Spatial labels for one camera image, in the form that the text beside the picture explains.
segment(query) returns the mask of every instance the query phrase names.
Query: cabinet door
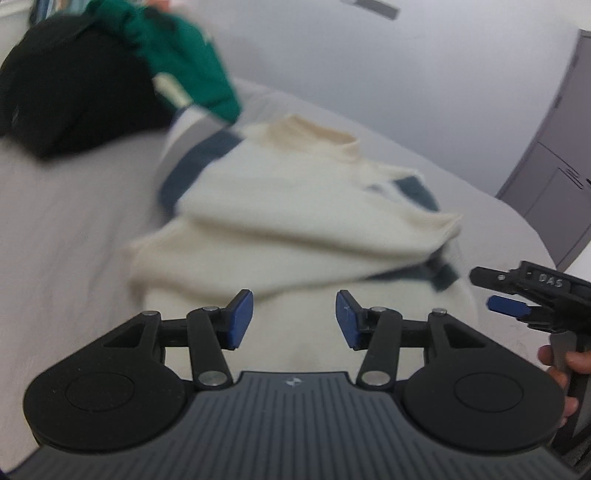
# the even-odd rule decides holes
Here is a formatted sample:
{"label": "cabinet door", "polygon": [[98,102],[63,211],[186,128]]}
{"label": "cabinet door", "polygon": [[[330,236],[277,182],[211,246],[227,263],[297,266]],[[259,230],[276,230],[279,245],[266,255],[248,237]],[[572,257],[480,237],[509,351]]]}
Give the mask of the cabinet door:
{"label": "cabinet door", "polygon": [[501,200],[525,216],[559,167],[566,165],[546,147],[536,144]]}
{"label": "cabinet door", "polygon": [[591,38],[583,38],[562,99],[538,141],[591,178]]}
{"label": "cabinet door", "polygon": [[557,168],[525,219],[558,265],[591,226],[591,189]]}

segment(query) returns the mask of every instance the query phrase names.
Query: green clothing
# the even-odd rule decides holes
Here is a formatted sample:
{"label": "green clothing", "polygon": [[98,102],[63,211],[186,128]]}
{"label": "green clothing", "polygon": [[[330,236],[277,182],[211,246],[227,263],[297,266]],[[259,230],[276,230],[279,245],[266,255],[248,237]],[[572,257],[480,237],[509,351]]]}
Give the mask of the green clothing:
{"label": "green clothing", "polygon": [[240,105],[216,55],[201,32],[175,15],[125,0],[92,0],[86,7],[96,24],[123,39],[150,67],[152,76],[174,76],[197,105],[228,122]]}

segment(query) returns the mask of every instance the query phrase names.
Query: gray bed sheet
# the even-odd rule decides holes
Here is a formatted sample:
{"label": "gray bed sheet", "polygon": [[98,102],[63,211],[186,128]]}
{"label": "gray bed sheet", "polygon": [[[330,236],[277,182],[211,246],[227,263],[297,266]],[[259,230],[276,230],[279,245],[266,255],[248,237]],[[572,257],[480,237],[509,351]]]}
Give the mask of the gray bed sheet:
{"label": "gray bed sheet", "polygon": [[[237,81],[241,123],[300,113],[361,139],[368,158],[420,170],[442,209],[464,215],[465,264],[507,269],[520,260],[552,266],[538,235],[510,207],[361,125],[285,93]],[[40,164],[0,141],[0,468],[35,448],[21,410],[41,371],[140,308],[126,285],[125,245],[160,228],[155,202],[163,132],[113,142]],[[545,336],[489,313],[475,289],[483,333],[529,360]]]}

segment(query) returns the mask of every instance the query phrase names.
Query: white wall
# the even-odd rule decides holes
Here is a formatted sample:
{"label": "white wall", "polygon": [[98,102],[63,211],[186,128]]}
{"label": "white wall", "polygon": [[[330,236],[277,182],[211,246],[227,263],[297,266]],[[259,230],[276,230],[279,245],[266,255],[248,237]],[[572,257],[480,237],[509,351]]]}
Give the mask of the white wall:
{"label": "white wall", "polygon": [[591,0],[549,1],[559,15],[583,30],[591,30]]}
{"label": "white wall", "polygon": [[585,250],[583,250],[572,265],[567,268],[566,273],[591,281],[591,243],[585,247]]}
{"label": "white wall", "polygon": [[555,0],[397,0],[394,22],[339,0],[186,1],[231,72],[351,117],[490,194],[544,118],[577,37]]}
{"label": "white wall", "polygon": [[27,31],[27,15],[28,12],[19,12],[0,16],[0,63]]}

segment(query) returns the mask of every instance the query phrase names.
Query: finger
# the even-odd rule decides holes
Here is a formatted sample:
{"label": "finger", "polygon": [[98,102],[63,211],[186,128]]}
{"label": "finger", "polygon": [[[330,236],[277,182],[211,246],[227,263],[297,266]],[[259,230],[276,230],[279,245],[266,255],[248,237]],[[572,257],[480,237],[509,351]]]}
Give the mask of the finger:
{"label": "finger", "polygon": [[552,365],[554,363],[554,354],[550,345],[544,345],[539,348],[538,360],[544,365]]}
{"label": "finger", "polygon": [[574,397],[566,397],[564,401],[564,416],[570,417],[579,409],[579,401]]}
{"label": "finger", "polygon": [[591,352],[566,352],[566,364],[575,372],[591,374]]}
{"label": "finger", "polygon": [[569,382],[569,378],[565,373],[561,372],[555,367],[550,367],[546,371],[548,372],[548,375],[554,378],[555,382],[558,383],[558,385],[560,385],[560,388],[562,388],[563,390],[566,388],[566,385]]}

